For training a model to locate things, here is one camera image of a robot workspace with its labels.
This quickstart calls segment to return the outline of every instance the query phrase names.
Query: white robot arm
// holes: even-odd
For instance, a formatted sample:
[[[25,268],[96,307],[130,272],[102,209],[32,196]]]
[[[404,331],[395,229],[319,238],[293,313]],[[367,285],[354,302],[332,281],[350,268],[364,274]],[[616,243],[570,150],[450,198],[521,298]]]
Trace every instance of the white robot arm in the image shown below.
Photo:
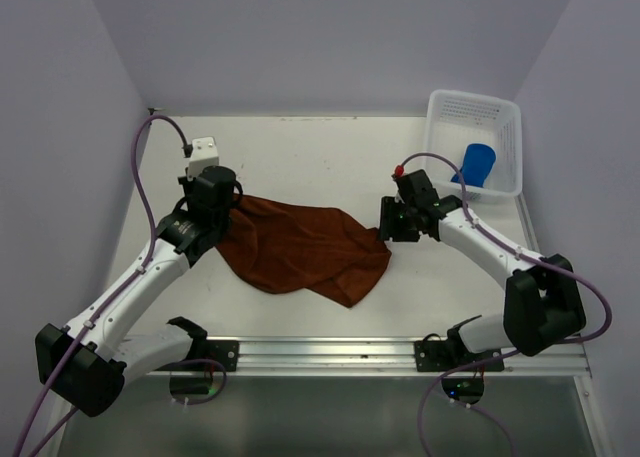
[[[170,320],[155,335],[126,339],[164,289],[222,239],[229,228],[229,212],[242,197],[235,173],[218,166],[213,138],[194,139],[192,147],[186,175],[178,179],[184,197],[160,221],[149,264],[141,266],[151,242],[91,306],[62,329],[48,324],[36,336],[38,371],[44,384],[74,339],[84,332],[52,389],[88,416],[104,412],[124,385],[136,378],[185,358],[205,357],[206,331],[182,317]],[[136,271],[138,275],[92,321],[95,309]]]
[[[424,339],[427,358],[441,370],[506,347],[533,356],[584,328],[586,318],[576,282],[530,262],[535,259],[572,271],[567,259],[560,255],[545,258],[495,230],[490,230],[494,239],[488,238],[476,227],[490,228],[470,209],[466,215],[457,197],[440,199],[424,170],[396,175],[394,180],[398,195],[382,198],[381,240],[417,242],[429,235],[469,257],[505,290],[502,313],[461,322],[449,329],[446,340]],[[516,249],[516,255],[505,252],[496,241]],[[531,259],[525,261],[523,256]]]

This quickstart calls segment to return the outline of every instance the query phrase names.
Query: brown cloth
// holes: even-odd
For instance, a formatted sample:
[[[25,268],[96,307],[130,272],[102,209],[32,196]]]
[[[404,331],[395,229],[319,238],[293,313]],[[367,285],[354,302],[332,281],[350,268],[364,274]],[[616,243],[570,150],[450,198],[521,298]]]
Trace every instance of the brown cloth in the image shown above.
[[[217,248],[245,282],[271,294],[307,288],[353,307],[376,285],[391,252],[339,209],[245,195]]]

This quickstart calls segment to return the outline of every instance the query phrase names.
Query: purple cable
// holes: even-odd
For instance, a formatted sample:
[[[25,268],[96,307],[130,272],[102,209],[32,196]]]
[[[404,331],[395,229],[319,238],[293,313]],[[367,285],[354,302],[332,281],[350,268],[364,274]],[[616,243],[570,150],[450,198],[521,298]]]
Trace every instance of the purple cable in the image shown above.
[[[168,122],[169,124],[171,124],[173,128],[176,129],[176,131],[180,135],[180,139],[182,140],[183,145],[185,147],[188,145],[187,139],[184,135],[184,132],[182,132],[182,129],[180,129],[178,124],[176,124],[176,122],[173,119],[165,115],[149,116],[140,126],[140,128],[136,132],[136,136],[134,137],[133,142],[131,143],[131,172],[133,173],[133,181],[136,185],[138,193],[140,194],[142,205],[144,206],[144,210],[147,214],[147,219],[149,220],[149,230],[151,234],[150,245],[149,245],[149,249],[147,250],[147,255],[145,256],[145,258],[142,260],[142,263],[140,264],[141,267],[143,268],[146,268],[146,266],[151,261],[151,258],[153,257],[153,252],[155,250],[155,240],[157,235],[156,235],[155,222],[153,220],[153,213],[151,211],[151,205],[149,205],[149,200],[147,199],[144,189],[142,188],[142,182],[140,181],[140,175],[138,172],[137,155],[138,155],[138,142],[140,141],[140,137],[142,136],[142,133],[144,132],[145,128],[154,120],[164,120],[165,122]],[[131,285],[131,283],[136,278],[138,278],[140,274],[141,274],[140,271],[138,270],[134,271],[122,284],[118,286],[117,289],[115,289],[109,295],[109,297],[107,297],[104,300],[102,305],[100,305],[95,310],[95,312],[91,315],[89,320],[92,323],[95,322],[98,319],[98,317],[100,317],[102,312],[104,312],[104,310],[107,307],[109,307],[113,303],[113,301],[122,293],[122,291],[126,289],[129,285]],[[33,407],[31,408],[29,415],[27,416],[27,419],[22,427],[22,430],[20,431],[20,435],[18,436],[18,441],[16,442],[16,446],[13,449],[13,454],[12,454],[13,457],[20,457],[20,453],[22,452],[24,444],[27,440],[27,436],[29,435],[29,430],[31,430],[31,426],[33,425],[33,422],[35,421],[36,416],[38,415],[38,411],[40,410],[40,407],[42,407],[42,403],[44,402],[44,399],[46,398],[47,393],[53,386],[53,383],[56,381],[56,379],[60,375],[60,372],[62,371],[63,367],[66,365],[66,363],[69,361],[71,356],[74,354],[75,350],[78,348],[78,345],[80,344],[82,339],[84,339],[88,331],[89,329],[87,327],[83,327],[80,330],[80,332],[78,332],[78,335],[76,336],[75,339],[73,339],[73,342],[71,342],[71,345],[69,346],[67,351],[64,353],[64,355],[62,356],[58,364],[55,366],[55,368],[53,369],[53,372],[51,372],[51,375],[49,376],[44,386],[40,390],[40,393],[38,394],[38,397],[36,398],[36,401],[33,404]]]
[[[71,417],[73,417],[76,412],[78,412],[78,408],[71,407],[71,410],[67,412],[65,416],[61,418],[60,421],[56,425],[54,425],[49,432],[47,432],[47,435],[45,435],[40,443],[38,443],[38,445],[36,445],[35,448],[29,453],[29,457],[36,457],[36,455],[38,455],[38,453],[44,448],[44,446],[47,445],[47,442],[51,440],[51,437],[53,437],[56,432],[58,432],[62,428],[63,425],[69,422]]]
[[[471,362],[470,364],[461,365],[460,367],[456,367],[455,369],[447,370],[446,372],[436,377],[436,379],[431,383],[431,385],[427,387],[427,390],[425,390],[424,394],[422,394],[422,398],[420,399],[420,404],[418,405],[418,435],[420,436],[420,443],[422,444],[422,448],[424,449],[424,452],[428,456],[431,457],[433,455],[433,452],[431,451],[431,447],[429,447],[429,443],[427,442],[427,437],[424,433],[424,406],[427,403],[427,399],[429,398],[429,395],[431,394],[431,392],[433,392],[436,386],[440,382],[442,382],[444,379],[449,377],[451,374],[455,374],[456,372],[464,372],[465,370],[471,370],[483,365],[492,364],[494,362],[498,362],[500,360],[513,357],[514,355],[517,355],[519,353],[520,353],[519,350],[513,350],[509,353],[502,354],[497,357],[489,357],[488,359],[479,360],[477,362]],[[500,430],[504,433],[504,435],[506,435],[507,440],[509,441],[509,448],[511,449],[511,455],[516,455],[516,449],[513,443],[513,439],[511,438],[511,435],[507,431],[506,426],[502,422],[500,422],[496,417],[494,417],[484,409],[481,409],[476,406],[472,406],[471,409],[484,415],[489,420],[492,420],[500,428]]]
[[[183,360],[181,362],[175,362],[175,363],[173,363],[171,365],[183,366],[183,365],[190,365],[190,364],[210,364],[210,365],[213,365],[216,369],[218,369],[218,370],[220,370],[220,372],[222,372],[222,382],[220,383],[220,387],[218,388],[217,392],[215,394],[213,394],[213,395],[207,396],[205,399],[199,399],[199,400],[194,400],[194,401],[189,401],[189,402],[185,402],[184,400],[179,400],[179,399],[176,399],[176,400],[178,402],[180,402],[181,404],[185,404],[185,405],[199,405],[199,404],[206,404],[207,402],[211,402],[218,395],[220,395],[220,393],[224,389],[225,385],[227,385],[227,370],[224,368],[224,365],[222,365],[221,363],[216,362],[215,360],[212,360],[212,359]],[[60,421],[47,433],[47,435],[45,435],[42,438],[40,443],[31,451],[31,453],[29,454],[29,457],[36,457],[36,455],[38,455],[38,452],[40,452],[44,448],[44,446],[47,445],[47,442],[49,442],[49,440],[51,440],[51,438],[56,434],[56,432],[58,432],[58,430],[60,430],[62,428],[62,426],[65,425],[71,419],[71,417],[74,416],[74,414],[77,411],[78,411],[77,407],[72,407],[71,410],[69,412],[67,412],[67,414],[64,417],[62,417],[62,419],[60,419]]]
[[[415,159],[417,157],[433,157],[434,159],[437,159],[437,160],[440,160],[441,162],[444,162],[449,167],[451,167],[451,169],[453,169],[453,171],[456,173],[456,175],[458,176],[458,179],[460,181],[460,188],[461,188],[461,192],[462,192],[462,211],[464,212],[464,215],[467,218],[467,220],[469,222],[472,222],[473,221],[473,217],[471,216],[471,213],[469,212],[467,186],[466,186],[466,184],[464,182],[464,177],[462,176],[462,173],[460,172],[460,169],[458,169],[458,167],[453,162],[451,162],[449,159],[447,159],[445,157],[442,157],[441,155],[438,155],[438,154],[433,154],[431,152],[418,152],[418,153],[415,153],[413,155],[410,155],[409,157],[407,157],[402,162],[402,164],[400,164],[400,167],[402,167],[402,169],[404,170],[404,166],[407,165],[407,163],[409,163],[410,161],[412,161],[413,159]],[[487,229],[482,227],[482,225],[476,225],[475,228],[478,230],[478,232],[480,232],[487,239],[489,239],[491,242],[496,244],[498,247],[500,247],[504,251],[509,252],[512,255],[517,255],[518,254],[518,251],[516,249],[512,248],[510,245],[504,243],[498,237],[494,236],[491,232],[489,232]],[[573,272],[571,272],[569,270],[563,269],[561,267],[557,267],[557,266],[552,265],[552,264],[548,264],[546,262],[543,262],[541,260],[535,259],[533,257],[529,257],[528,255],[520,254],[519,258],[524,260],[525,262],[528,262],[528,263],[534,264],[534,265],[538,265],[538,266],[543,267],[543,268],[545,268],[547,270],[550,270],[552,272],[556,272],[556,273],[558,273],[560,275],[563,275],[565,277],[569,277],[570,279],[573,279],[576,282],[581,283],[582,285],[587,287],[591,292],[593,292],[594,295],[598,298],[598,300],[602,304],[602,307],[603,307],[604,313],[605,313],[605,318],[604,318],[604,322],[603,322],[602,326],[598,330],[596,330],[595,332],[592,332],[591,334],[585,335],[585,336],[579,336],[579,337],[573,337],[573,338],[569,338],[569,339],[564,339],[564,340],[562,340],[560,342],[561,344],[575,344],[575,343],[588,342],[590,340],[597,339],[602,334],[604,334],[609,329],[609,327],[611,327],[611,322],[613,320],[613,312],[611,310],[611,306],[609,305],[609,302],[607,301],[605,296],[602,294],[602,292],[600,292],[600,290],[594,284],[589,282],[584,277],[579,276],[579,275],[577,275],[577,274],[575,274],[575,273],[573,273]],[[488,363],[492,363],[492,362],[496,362],[496,361],[499,361],[499,360],[503,360],[503,359],[512,357],[512,356],[514,356],[514,355],[516,355],[518,353],[519,353],[519,351],[514,350],[512,352],[509,352],[509,353],[504,354],[504,355],[500,355],[498,357],[492,357],[492,358],[481,360],[481,361],[478,361],[478,362],[472,362],[470,364],[463,365],[461,367],[457,367],[455,369],[449,370],[449,371],[443,373],[442,375],[438,376],[436,378],[436,380],[427,388],[427,390],[423,394],[422,398],[420,399],[420,405],[418,406],[418,434],[420,435],[420,442],[422,443],[422,448],[424,449],[424,451],[425,451],[425,453],[427,455],[431,456],[432,452],[431,452],[431,449],[429,448],[429,444],[427,443],[427,439],[426,439],[426,436],[424,434],[424,425],[423,425],[424,406],[425,406],[425,404],[427,402],[427,398],[429,397],[429,395],[431,394],[433,389],[435,389],[435,387],[438,385],[438,383],[442,382],[442,380],[444,380],[446,377],[448,377],[449,375],[454,374],[456,372],[462,372],[464,370],[471,370],[471,369],[474,369],[474,368],[478,368],[478,367],[480,367],[482,365],[486,365]],[[486,410],[481,409],[479,407],[472,407],[472,408],[476,412],[478,412],[478,413],[484,415],[485,417],[489,418],[490,420],[492,420],[500,428],[500,430],[502,430],[502,432],[507,436],[507,440],[509,441],[509,446],[511,448],[511,454],[515,455],[515,446],[513,444],[513,440],[511,438],[511,436],[507,432],[506,427],[498,419],[496,419],[491,414],[489,414]]]

